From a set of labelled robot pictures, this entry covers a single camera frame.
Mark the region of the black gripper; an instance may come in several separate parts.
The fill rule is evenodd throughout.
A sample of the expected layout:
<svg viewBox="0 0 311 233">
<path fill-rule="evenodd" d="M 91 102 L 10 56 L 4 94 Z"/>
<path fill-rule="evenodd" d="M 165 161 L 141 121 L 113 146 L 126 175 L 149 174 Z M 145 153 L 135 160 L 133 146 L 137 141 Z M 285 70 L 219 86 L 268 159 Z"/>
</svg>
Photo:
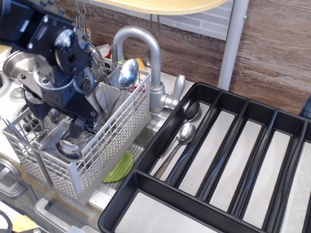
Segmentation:
<svg viewBox="0 0 311 233">
<path fill-rule="evenodd" d="M 86 95 L 94 89 L 94 79 L 88 68 L 73 77 L 59 68 L 50 68 L 48 74 L 35 66 L 32 73 L 20 73 L 17 79 L 26 89 L 24 97 L 33 115 L 43 120 L 54 108 L 73 118 L 69 125 L 70 139 L 78 139 L 86 133 L 94 135 L 89 124 L 94 124 L 98 112 Z"/>
</svg>

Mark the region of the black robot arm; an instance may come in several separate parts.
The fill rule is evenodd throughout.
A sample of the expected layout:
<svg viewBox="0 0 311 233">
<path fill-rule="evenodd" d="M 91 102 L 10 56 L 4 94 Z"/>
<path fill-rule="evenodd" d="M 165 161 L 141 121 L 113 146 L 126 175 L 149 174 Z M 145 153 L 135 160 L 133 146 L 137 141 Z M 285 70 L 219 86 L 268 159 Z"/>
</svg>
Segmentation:
<svg viewBox="0 0 311 233">
<path fill-rule="evenodd" d="M 98 112 L 86 98 L 94 87 L 89 71 L 93 54 L 86 36 L 62 9 L 51 0 L 1 1 L 0 42 L 34 61 L 33 71 L 23 71 L 17 79 L 38 119 L 56 109 L 72 118 L 71 137 L 94 132 Z"/>
</svg>

